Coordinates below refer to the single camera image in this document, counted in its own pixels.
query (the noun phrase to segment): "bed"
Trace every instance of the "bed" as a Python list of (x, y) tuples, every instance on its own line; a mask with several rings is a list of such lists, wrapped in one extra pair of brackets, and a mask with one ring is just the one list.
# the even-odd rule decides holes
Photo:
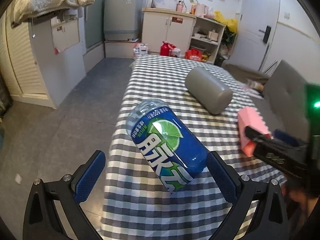
[[(202, 66), (233, 91), (233, 99), (217, 116), (201, 106), (187, 91), (190, 70)], [(224, 69), (173, 57), (147, 55), (132, 64), (132, 76), (123, 97), (106, 169), (102, 230), (104, 239), (208, 239), (231, 208), (207, 168), (180, 192), (170, 193), (131, 141), (125, 119), (141, 101), (165, 101), (181, 121), (210, 151), (240, 174), (255, 181), (285, 178), (282, 173), (239, 147), (237, 112), (254, 103)], [(244, 235), (257, 202), (253, 202), (236, 237)]]

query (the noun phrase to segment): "white wardrobe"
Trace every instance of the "white wardrobe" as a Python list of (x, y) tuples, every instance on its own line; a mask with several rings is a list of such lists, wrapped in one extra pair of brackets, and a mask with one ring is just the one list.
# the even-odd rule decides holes
[(13, 100), (53, 106), (29, 38), (28, 23), (12, 29), (10, 9), (0, 19), (0, 71)]
[(84, 41), (77, 36), (83, 22), (75, 20), (70, 25), (77, 42), (56, 54), (50, 20), (12, 29), (10, 11), (11, 6), (0, 19), (0, 72), (10, 95), (16, 101), (57, 108), (86, 75)]

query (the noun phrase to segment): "washing machine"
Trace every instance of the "washing machine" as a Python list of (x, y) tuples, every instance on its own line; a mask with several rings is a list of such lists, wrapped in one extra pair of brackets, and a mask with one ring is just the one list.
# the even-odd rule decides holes
[(106, 41), (132, 41), (138, 38), (143, 0), (105, 0)]

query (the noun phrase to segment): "louvered wardrobe door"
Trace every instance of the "louvered wardrobe door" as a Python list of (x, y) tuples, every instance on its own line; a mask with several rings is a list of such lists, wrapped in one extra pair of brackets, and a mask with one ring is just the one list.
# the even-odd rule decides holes
[(21, 89), (14, 75), (8, 53), (7, 39), (5, 34), (5, 16), (6, 11), (0, 19), (0, 71), (10, 94), (12, 96), (20, 96)]
[(6, 33), (12, 67), (23, 94), (46, 94), (32, 54), (28, 23), (12, 29), (7, 10)]

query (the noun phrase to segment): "screw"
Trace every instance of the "screw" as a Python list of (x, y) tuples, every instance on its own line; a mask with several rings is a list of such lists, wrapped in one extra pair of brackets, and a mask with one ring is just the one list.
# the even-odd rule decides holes
[(249, 176), (248, 175), (242, 175), (241, 176), (241, 179), (243, 180), (243, 181), (249, 181)]
[(35, 181), (33, 182), (33, 184), (38, 185), (41, 182), (41, 179), (35, 179)]
[(64, 175), (62, 179), (64, 181), (69, 181), (69, 180), (71, 180), (71, 175), (70, 174)]
[(271, 180), (271, 183), (272, 183), (273, 185), (278, 185), (278, 181), (277, 181), (276, 179), (272, 179), (272, 180)]

